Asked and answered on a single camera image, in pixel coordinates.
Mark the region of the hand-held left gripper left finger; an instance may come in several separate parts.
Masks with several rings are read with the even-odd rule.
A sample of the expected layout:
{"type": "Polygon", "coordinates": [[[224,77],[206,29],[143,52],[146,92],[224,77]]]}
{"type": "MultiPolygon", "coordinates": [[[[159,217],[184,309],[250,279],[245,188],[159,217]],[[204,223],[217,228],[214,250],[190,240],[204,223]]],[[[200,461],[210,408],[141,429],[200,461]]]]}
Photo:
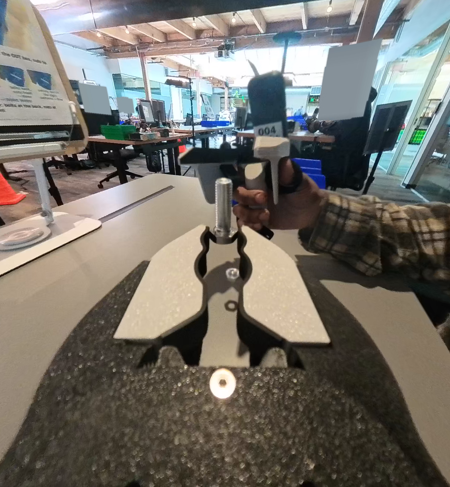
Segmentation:
{"type": "Polygon", "coordinates": [[[114,332],[119,341],[157,343],[178,338],[185,328],[202,339],[207,331],[204,274],[208,226],[198,225],[162,247],[149,261],[140,283],[114,332]]]}

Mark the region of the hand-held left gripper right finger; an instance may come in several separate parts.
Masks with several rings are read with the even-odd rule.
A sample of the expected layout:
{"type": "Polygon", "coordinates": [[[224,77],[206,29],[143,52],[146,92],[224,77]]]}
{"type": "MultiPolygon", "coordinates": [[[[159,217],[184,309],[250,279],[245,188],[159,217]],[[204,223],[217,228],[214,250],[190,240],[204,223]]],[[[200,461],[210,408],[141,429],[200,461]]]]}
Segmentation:
{"type": "Polygon", "coordinates": [[[296,261],[254,230],[242,227],[245,263],[241,305],[245,317],[293,346],[325,346],[331,339],[296,261]]]}

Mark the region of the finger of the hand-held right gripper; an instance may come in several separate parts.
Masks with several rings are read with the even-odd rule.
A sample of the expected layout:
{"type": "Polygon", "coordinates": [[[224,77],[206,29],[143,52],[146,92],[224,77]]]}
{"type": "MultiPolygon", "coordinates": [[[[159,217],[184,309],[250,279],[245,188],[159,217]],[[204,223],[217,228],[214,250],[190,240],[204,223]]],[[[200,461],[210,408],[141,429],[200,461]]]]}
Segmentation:
{"type": "Polygon", "coordinates": [[[279,203],[279,166],[290,158],[290,142],[284,137],[257,136],[254,141],[254,157],[262,166],[263,186],[272,190],[273,203],[279,203]]]}
{"type": "Polygon", "coordinates": [[[178,157],[179,164],[193,166],[199,164],[249,164],[255,163],[253,150],[247,148],[191,148],[178,157]]]}

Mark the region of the blue parts bin with divider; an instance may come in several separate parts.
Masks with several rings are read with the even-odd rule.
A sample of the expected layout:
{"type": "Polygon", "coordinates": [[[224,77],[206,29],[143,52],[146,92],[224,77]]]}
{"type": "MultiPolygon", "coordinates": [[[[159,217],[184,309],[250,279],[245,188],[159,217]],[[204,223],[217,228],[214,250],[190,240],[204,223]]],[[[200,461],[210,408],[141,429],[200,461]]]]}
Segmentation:
{"type": "MultiPolygon", "coordinates": [[[[321,161],[302,158],[292,158],[290,161],[295,171],[295,176],[290,185],[278,183],[278,194],[280,196],[298,192],[304,175],[312,179],[320,189],[326,188],[326,176],[322,172],[321,161]]],[[[231,178],[233,191],[236,191],[239,187],[244,187],[247,190],[264,191],[273,197],[272,169],[270,161],[245,164],[231,178]]]]}

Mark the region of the silver hex bolt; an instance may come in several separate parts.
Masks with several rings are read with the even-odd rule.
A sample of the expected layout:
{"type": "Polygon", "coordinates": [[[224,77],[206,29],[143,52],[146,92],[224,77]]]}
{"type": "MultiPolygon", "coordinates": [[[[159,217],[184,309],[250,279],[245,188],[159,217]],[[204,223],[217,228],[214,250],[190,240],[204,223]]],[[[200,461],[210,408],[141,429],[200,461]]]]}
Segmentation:
{"type": "Polygon", "coordinates": [[[232,224],[232,180],[221,177],[215,181],[215,226],[212,240],[218,245],[233,243],[238,229],[232,224]]]}

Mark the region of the person's right forearm plaid sleeve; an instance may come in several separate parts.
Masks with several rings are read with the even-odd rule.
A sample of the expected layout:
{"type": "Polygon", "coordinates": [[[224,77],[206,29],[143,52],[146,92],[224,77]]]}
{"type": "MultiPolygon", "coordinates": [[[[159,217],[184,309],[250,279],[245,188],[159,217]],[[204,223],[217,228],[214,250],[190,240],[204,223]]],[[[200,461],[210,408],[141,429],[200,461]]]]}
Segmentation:
{"type": "Polygon", "coordinates": [[[326,193],[304,246],[366,276],[396,272],[450,294],[450,204],[399,205],[372,196],[326,193]]]}

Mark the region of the person's right hand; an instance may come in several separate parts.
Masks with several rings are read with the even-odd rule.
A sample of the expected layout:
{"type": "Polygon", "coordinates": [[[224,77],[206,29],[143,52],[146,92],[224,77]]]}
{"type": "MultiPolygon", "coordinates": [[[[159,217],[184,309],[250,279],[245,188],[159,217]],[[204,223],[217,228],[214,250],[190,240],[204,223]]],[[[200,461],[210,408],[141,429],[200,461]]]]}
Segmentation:
{"type": "Polygon", "coordinates": [[[314,228],[326,199],[326,192],[307,175],[297,172],[289,158],[284,157],[279,161],[278,171],[279,183],[283,186],[291,186],[295,175],[300,174],[302,181],[297,190],[280,195],[278,203],[274,204],[273,197],[265,190],[237,187],[234,191],[237,204],[232,212],[239,227],[247,226],[256,231],[262,227],[273,230],[314,228]]]}

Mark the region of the black round-top pole lamp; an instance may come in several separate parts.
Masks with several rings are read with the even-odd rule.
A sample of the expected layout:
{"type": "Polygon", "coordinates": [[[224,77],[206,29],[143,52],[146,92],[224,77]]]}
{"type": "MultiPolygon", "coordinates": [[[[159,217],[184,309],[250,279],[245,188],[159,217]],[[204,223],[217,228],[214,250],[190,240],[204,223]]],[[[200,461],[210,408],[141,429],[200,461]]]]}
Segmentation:
{"type": "Polygon", "coordinates": [[[285,64],[287,59],[287,51],[290,45],[297,44],[301,41],[302,35],[300,32],[279,32],[273,36],[273,41],[276,44],[283,45],[283,57],[282,57],[282,65],[281,65],[281,74],[284,75],[285,72],[285,64]]]}

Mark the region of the wooden desk with black legs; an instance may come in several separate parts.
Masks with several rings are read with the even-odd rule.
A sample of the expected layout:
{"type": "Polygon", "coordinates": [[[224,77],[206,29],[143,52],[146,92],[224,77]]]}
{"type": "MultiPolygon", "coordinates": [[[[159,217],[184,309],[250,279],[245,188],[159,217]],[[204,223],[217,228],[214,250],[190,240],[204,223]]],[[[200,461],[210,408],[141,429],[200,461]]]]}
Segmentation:
{"type": "Polygon", "coordinates": [[[127,141],[118,141],[106,139],[102,135],[89,136],[87,139],[88,145],[90,143],[96,145],[109,146],[110,150],[125,148],[128,146],[137,147],[139,150],[146,154],[151,151],[164,151],[167,156],[167,166],[169,174],[181,175],[181,167],[178,161],[179,147],[185,146],[185,140],[179,138],[178,135],[170,135],[169,137],[157,137],[149,140],[131,139],[127,141]]]}

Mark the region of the black tripod light stand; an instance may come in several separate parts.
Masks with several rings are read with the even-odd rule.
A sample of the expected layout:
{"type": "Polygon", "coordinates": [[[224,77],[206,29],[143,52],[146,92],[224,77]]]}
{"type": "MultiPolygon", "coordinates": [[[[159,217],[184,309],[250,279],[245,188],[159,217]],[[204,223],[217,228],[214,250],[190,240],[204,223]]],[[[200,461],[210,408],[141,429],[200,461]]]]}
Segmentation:
{"type": "Polygon", "coordinates": [[[187,89],[189,91],[189,99],[191,106],[191,128],[192,128],[192,146],[196,147],[196,133],[194,126],[194,110],[193,110],[193,94],[192,94],[192,78],[190,76],[180,76],[179,71],[176,71],[175,76],[168,76],[166,84],[176,88],[187,89]]]}

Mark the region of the green plastic bins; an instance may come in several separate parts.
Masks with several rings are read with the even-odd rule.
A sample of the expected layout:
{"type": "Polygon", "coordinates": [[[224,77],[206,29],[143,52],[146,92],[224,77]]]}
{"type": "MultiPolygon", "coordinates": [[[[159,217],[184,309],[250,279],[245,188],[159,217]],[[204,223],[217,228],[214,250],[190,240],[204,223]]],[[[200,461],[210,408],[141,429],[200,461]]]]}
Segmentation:
{"type": "Polygon", "coordinates": [[[137,129],[134,125],[100,125],[100,132],[106,139],[127,141],[137,133],[137,129]]]}

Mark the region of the white document stand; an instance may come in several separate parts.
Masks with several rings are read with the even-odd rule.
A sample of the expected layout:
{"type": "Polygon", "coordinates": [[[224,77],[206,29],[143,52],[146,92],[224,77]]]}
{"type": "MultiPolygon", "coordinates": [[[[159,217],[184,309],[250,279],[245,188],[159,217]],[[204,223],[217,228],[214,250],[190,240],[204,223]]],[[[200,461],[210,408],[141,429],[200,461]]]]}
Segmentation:
{"type": "Polygon", "coordinates": [[[99,220],[53,212],[51,208],[44,160],[79,153],[87,145],[88,129],[49,29],[35,6],[33,9],[53,51],[55,64],[69,97],[73,121],[66,126],[0,127],[0,163],[31,161],[41,200],[39,214],[0,227],[0,277],[101,226],[99,220]]]}

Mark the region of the printed instruction sheet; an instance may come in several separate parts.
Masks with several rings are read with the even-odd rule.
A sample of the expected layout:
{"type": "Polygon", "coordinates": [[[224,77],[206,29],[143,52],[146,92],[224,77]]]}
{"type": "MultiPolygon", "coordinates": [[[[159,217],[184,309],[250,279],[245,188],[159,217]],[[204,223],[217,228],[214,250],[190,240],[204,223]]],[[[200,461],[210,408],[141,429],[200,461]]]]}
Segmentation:
{"type": "Polygon", "coordinates": [[[0,127],[66,126],[69,97],[30,1],[0,1],[0,127]]]}

